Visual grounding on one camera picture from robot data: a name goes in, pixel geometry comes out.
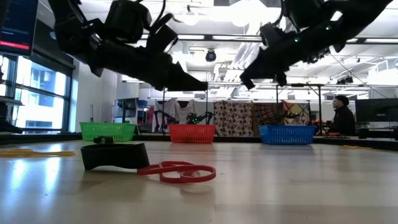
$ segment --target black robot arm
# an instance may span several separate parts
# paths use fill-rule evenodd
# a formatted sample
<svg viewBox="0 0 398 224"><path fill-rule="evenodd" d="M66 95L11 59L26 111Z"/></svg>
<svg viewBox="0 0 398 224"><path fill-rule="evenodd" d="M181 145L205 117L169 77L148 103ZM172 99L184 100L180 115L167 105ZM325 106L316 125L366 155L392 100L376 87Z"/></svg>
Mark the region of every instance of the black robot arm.
<svg viewBox="0 0 398 224"><path fill-rule="evenodd" d="M285 72L299 61L316 63L329 54L329 46L340 52L347 40L356 37L372 23L392 0L281 0L281 17L260 28L263 44L255 61L242 73L241 80L251 89L251 79L276 79L286 85ZM341 17L332 21L335 12ZM282 16L297 31L285 33L277 27Z"/></svg>
<svg viewBox="0 0 398 224"><path fill-rule="evenodd" d="M165 53L178 41L177 34L166 24L167 14L155 20L140 1L113 1L105 23L88 21L78 7L79 0L49 0L55 16L55 35L60 48L101 76L104 68L168 91L207 90L207 84L185 73L179 63ZM149 31L146 47L132 47Z"/></svg>
<svg viewBox="0 0 398 224"><path fill-rule="evenodd" d="M212 112L205 112L204 114L197 116L195 113L189 113L187 115L187 124L198 124L206 119L206 124L210 124L210 120L213 117Z"/></svg>

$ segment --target man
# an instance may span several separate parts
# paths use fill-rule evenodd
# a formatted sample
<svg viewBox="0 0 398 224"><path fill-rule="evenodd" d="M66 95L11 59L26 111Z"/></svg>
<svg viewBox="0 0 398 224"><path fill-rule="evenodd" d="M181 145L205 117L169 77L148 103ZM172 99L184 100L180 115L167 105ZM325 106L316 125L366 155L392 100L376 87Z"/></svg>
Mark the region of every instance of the man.
<svg viewBox="0 0 398 224"><path fill-rule="evenodd" d="M349 105L349 100L345 96L339 95L333 100L335 118L329 129L329 133L340 133L347 136L354 136L356 134L354 114L347 105Z"/></svg>

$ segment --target shirt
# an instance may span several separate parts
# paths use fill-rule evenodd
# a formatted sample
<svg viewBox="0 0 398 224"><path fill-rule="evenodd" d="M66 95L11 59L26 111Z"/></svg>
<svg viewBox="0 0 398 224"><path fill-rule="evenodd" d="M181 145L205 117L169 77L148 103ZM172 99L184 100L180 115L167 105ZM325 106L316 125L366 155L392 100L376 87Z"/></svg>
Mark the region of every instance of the shirt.
<svg viewBox="0 0 398 224"><path fill-rule="evenodd" d="M347 136L356 135L355 117L347 106L342 106L335 110L335 118L329 132L340 133Z"/></svg>

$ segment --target black cap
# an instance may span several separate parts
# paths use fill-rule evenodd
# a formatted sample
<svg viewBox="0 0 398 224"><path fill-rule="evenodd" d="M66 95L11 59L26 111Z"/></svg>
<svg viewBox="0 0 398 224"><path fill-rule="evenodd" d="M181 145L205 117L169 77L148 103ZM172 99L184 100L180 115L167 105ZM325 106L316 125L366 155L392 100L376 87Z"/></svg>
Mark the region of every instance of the black cap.
<svg viewBox="0 0 398 224"><path fill-rule="evenodd" d="M340 100L341 102L343 102L343 104L345 106L349 105L349 100L348 100L348 98L346 96L338 95L338 96L335 96L335 99Z"/></svg>

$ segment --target computer monitor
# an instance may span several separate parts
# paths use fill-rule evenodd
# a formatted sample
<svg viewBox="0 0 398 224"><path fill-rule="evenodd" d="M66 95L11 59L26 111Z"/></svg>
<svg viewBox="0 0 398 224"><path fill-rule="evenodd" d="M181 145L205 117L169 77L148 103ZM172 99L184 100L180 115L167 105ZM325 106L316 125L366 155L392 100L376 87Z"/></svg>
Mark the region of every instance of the computer monitor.
<svg viewBox="0 0 398 224"><path fill-rule="evenodd" d="M137 114L138 98L119 99L116 101L115 118L123 117L123 104L124 104L124 117L135 118Z"/></svg>
<svg viewBox="0 0 398 224"><path fill-rule="evenodd" d="M398 121L398 98L355 101L357 122Z"/></svg>
<svg viewBox="0 0 398 224"><path fill-rule="evenodd" d="M30 56L35 34L38 0L10 0L0 27L0 52Z"/></svg>

